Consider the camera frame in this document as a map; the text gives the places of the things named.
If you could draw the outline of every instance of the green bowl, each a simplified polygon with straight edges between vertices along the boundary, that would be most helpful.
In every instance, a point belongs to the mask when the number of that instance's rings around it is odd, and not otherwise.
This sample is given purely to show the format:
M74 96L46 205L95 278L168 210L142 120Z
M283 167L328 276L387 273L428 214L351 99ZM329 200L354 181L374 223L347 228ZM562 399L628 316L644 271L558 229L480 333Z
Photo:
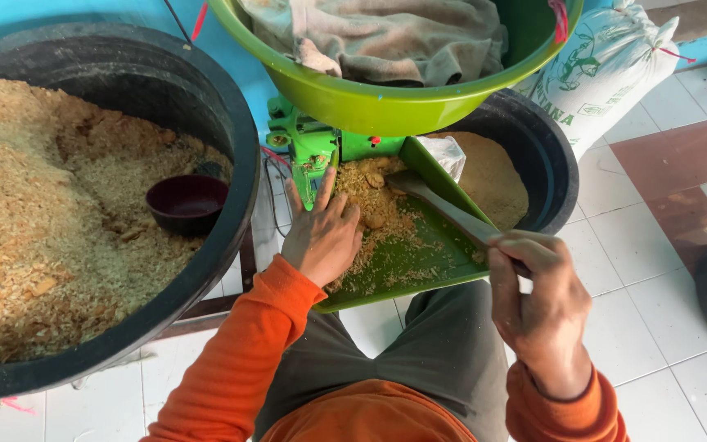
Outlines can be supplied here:
M555 14L547 0L495 0L509 35L505 70L469 83L443 87L374 86L305 68L273 50L250 31L238 0L209 0L228 33L266 67L277 90L304 113L344 131L400 137L432 132L461 120L485 98L534 73L563 46L555 44ZM566 0L570 32L583 0Z

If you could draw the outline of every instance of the spatula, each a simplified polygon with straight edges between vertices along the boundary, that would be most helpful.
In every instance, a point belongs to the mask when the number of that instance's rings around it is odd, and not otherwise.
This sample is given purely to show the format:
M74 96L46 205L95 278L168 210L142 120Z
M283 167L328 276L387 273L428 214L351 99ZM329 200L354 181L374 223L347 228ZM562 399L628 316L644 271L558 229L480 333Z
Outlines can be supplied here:
M385 176L384 179L393 189L402 190L408 195L415 196L434 208L483 250L489 248L488 239L501 235L495 227L460 210L457 206L438 196L430 190L430 187L427 187L422 177L415 171L396 172ZM531 271L522 261L511 258L511 263L515 266L518 275L531 278Z

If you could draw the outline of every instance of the plastic scoop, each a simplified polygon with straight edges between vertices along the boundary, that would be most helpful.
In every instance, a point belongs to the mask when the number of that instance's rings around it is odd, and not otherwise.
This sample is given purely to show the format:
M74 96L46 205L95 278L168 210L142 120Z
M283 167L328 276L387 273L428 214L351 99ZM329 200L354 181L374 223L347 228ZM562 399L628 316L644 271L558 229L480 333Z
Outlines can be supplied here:
M203 175L166 178L146 193L146 205L157 225L172 234L208 235L228 197L228 186Z
M430 190L422 177L415 171L400 171L384 177L387 184L393 189L402 190L408 195L415 196L434 208L450 223L463 232L479 248L489 248L487 240L500 236L500 230L472 216ZM512 265L518 275L531 278L531 271L522 261L511 258Z

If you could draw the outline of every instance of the brown powder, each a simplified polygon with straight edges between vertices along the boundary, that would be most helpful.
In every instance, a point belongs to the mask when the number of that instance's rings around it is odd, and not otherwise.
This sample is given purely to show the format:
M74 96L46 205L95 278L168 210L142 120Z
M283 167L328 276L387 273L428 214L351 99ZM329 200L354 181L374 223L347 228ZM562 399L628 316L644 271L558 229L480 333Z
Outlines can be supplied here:
M0 362L77 345L149 302L203 240L155 226L146 190L227 157L63 91L0 80Z
M509 155L495 141L470 132L442 132L428 138L451 136L465 152L459 186L499 230L508 230L528 212L528 191Z

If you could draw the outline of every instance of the orange sleeve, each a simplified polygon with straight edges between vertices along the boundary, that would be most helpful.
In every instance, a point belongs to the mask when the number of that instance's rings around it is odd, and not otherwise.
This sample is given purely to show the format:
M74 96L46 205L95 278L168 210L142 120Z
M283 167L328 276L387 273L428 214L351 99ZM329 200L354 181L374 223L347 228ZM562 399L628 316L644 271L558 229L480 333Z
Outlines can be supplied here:
M236 300L141 442L244 442L283 351L304 333L310 307L325 297L275 255L250 293Z
M583 396L558 402L542 396L522 362L507 375L506 427L517 442L628 442L615 388L596 369Z

